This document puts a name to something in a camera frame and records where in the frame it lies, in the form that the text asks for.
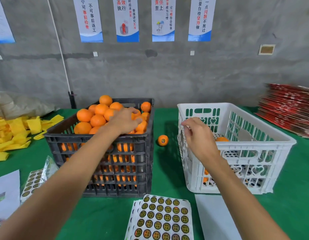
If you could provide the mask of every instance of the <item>table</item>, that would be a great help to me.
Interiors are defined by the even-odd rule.
[[[251,113],[253,109],[243,108]],[[60,109],[69,117],[77,110]],[[195,197],[185,186],[181,159],[176,141],[177,108],[160,108],[154,119],[154,138],[166,134],[166,147],[154,145],[151,194],[187,199],[191,203],[195,239],[203,239]],[[309,239],[309,139],[282,130],[297,140],[274,187],[274,193],[257,195],[259,202],[282,229],[294,239]],[[32,141],[26,149],[11,151],[7,161],[0,162],[0,176],[20,169],[20,191],[29,173],[41,169],[50,153],[44,139]],[[57,239],[123,239],[135,198],[82,198]]]

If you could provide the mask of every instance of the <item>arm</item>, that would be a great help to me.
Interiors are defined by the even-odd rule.
[[[82,196],[111,143],[142,121],[124,108],[28,198],[0,227],[0,240],[54,239]]]
[[[220,156],[213,133],[199,118],[182,122],[188,146],[213,177],[243,240],[289,237]]]

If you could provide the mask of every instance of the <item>forearm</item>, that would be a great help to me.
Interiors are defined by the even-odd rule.
[[[289,239],[269,213],[240,181],[223,158],[215,160],[211,176],[243,240]]]
[[[102,127],[1,226],[0,239],[55,238],[119,134],[110,125]]]

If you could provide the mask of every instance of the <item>gray wall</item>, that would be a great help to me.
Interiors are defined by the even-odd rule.
[[[116,42],[112,0],[99,0],[104,43],[81,43],[73,0],[50,1],[78,107],[102,94],[253,106],[263,83],[309,87],[309,0],[217,0],[211,42],[187,41],[191,0],[176,1],[175,41],[152,42],[151,0],[138,0],[140,43]],[[68,108],[47,0],[1,2],[16,43],[0,45],[0,89]],[[260,44],[276,44],[274,55],[257,56]]]

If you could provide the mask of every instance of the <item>wall poster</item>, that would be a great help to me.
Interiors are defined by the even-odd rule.
[[[103,42],[98,0],[73,0],[82,43]]]
[[[16,41],[11,32],[7,17],[4,14],[4,10],[0,2],[0,44],[15,42]]]
[[[113,0],[117,42],[139,42],[138,0]]]
[[[174,41],[176,0],[151,0],[152,42]]]
[[[216,0],[191,0],[188,41],[210,41]]]

